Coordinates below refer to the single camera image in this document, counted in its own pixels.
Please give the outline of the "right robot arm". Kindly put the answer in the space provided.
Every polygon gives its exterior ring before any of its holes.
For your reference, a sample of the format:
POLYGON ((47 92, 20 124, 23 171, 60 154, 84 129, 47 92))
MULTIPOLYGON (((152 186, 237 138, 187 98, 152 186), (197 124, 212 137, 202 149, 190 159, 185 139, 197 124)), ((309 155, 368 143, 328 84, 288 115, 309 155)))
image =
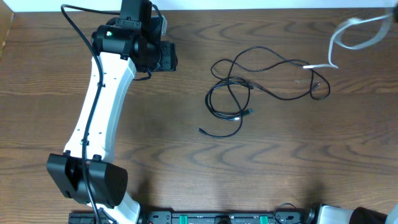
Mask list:
POLYGON ((397 205, 388 213, 364 207, 354 210, 321 205, 316 212, 315 224, 397 224, 397 205))

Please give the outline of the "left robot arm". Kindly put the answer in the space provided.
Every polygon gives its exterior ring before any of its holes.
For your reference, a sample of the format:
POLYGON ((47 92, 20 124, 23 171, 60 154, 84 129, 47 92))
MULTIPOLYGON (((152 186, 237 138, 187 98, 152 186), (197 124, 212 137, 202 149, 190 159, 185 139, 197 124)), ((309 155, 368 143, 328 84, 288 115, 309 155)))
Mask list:
POLYGON ((92 54, 88 91, 62 154, 51 154, 47 171, 66 198, 92 207, 93 223, 137 223, 141 207, 127 192, 127 171, 114 165, 114 141, 127 90, 136 74, 177 68, 175 45, 161 37, 167 20, 146 0, 123 1, 85 44, 92 54))

